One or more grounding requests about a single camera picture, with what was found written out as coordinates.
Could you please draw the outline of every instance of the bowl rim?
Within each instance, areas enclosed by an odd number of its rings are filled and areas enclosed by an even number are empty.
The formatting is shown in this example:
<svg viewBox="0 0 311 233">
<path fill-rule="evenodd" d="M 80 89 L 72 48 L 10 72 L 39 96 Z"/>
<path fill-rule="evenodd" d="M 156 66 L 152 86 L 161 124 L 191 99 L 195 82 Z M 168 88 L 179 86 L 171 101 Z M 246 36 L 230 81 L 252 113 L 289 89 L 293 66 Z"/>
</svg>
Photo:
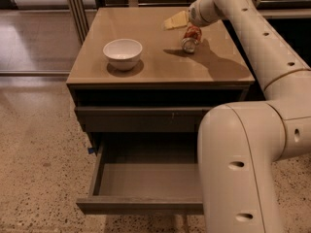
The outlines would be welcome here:
<svg viewBox="0 0 311 233">
<path fill-rule="evenodd" d="M 138 51 L 136 54 L 134 54 L 134 55 L 132 55 L 132 56 L 130 56 L 130 57 L 128 57 L 128 58 L 123 58 L 123 59 L 114 58 L 114 57 L 112 57 L 110 54 L 108 54 L 105 50 L 109 47 L 109 45 L 111 45 L 111 44 L 113 44 L 113 43 L 115 43 L 115 42 L 119 42 L 119 41 L 129 41 L 129 42 L 133 42 L 133 43 L 135 43 L 135 44 L 137 44 L 137 45 L 139 46 L 139 51 Z M 103 48 L 103 53 L 104 53 L 105 56 L 107 56 L 108 58 L 111 58 L 111 59 L 114 59 L 114 60 L 126 60 L 126 59 L 131 59 L 131 58 L 133 58 L 133 57 L 135 57 L 135 56 L 138 56 L 138 55 L 142 52 L 142 50 L 143 50 L 143 46 L 141 45 L 140 42 L 138 42 L 138 41 L 136 41 L 136 40 L 133 40 L 133 39 L 129 39 L 129 38 L 120 38 L 120 39 L 116 39 L 116 40 L 113 40 L 113 41 L 107 43 L 107 44 L 104 46 L 104 48 Z"/>
</svg>

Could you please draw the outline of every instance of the white bowl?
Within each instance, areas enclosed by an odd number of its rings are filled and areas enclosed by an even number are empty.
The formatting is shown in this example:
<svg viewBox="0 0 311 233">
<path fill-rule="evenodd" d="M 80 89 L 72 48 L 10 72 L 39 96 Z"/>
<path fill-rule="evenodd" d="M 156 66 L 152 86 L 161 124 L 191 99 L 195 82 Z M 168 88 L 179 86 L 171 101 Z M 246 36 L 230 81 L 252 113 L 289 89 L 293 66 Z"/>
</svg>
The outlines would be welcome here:
<svg viewBox="0 0 311 233">
<path fill-rule="evenodd" d="M 132 69 L 140 60 L 142 45 L 131 39 L 118 39 L 108 43 L 103 52 L 109 63 L 121 71 Z"/>
</svg>

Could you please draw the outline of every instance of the white robotic arm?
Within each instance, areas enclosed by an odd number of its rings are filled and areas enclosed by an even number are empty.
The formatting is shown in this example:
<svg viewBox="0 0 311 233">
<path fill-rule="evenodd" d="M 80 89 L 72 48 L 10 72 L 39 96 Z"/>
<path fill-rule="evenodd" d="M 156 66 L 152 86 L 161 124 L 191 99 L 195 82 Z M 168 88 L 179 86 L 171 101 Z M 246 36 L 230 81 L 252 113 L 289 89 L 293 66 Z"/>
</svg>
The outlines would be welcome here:
<svg viewBox="0 0 311 233">
<path fill-rule="evenodd" d="M 211 110 L 198 135 L 208 233 L 280 233 L 273 161 L 311 151 L 311 72 L 257 11 L 259 0 L 197 0 L 192 24 L 230 20 L 266 101 Z"/>
</svg>

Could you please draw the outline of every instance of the floor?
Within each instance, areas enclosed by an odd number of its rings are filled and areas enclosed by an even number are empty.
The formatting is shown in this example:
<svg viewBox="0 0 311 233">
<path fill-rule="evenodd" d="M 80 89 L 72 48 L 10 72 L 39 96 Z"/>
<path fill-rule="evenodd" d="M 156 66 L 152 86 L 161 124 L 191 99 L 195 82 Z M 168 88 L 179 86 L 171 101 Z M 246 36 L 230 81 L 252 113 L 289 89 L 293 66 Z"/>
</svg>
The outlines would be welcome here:
<svg viewBox="0 0 311 233">
<path fill-rule="evenodd" d="M 87 13 L 91 22 L 94 12 Z M 0 70 L 67 70 L 68 12 L 0 11 Z M 205 232 L 203 216 L 85 216 L 95 156 L 65 78 L 0 77 L 0 232 Z M 311 233 L 311 154 L 273 164 L 285 232 Z"/>
</svg>

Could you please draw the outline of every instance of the speckled floor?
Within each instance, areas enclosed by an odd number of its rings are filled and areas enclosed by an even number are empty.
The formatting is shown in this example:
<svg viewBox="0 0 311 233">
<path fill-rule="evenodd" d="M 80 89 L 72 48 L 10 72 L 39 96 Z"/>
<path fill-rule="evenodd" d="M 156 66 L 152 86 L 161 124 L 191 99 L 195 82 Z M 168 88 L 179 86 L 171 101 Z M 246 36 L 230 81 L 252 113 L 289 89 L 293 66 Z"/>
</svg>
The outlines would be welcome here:
<svg viewBox="0 0 311 233">
<path fill-rule="evenodd" d="M 53 36 L 61 45 L 64 35 Z M 95 156 L 73 110 L 65 79 L 0 77 L 1 233 L 205 232 L 203 216 L 85 216 L 76 199 L 87 196 Z M 285 232 L 311 233 L 311 154 L 273 174 Z"/>
</svg>

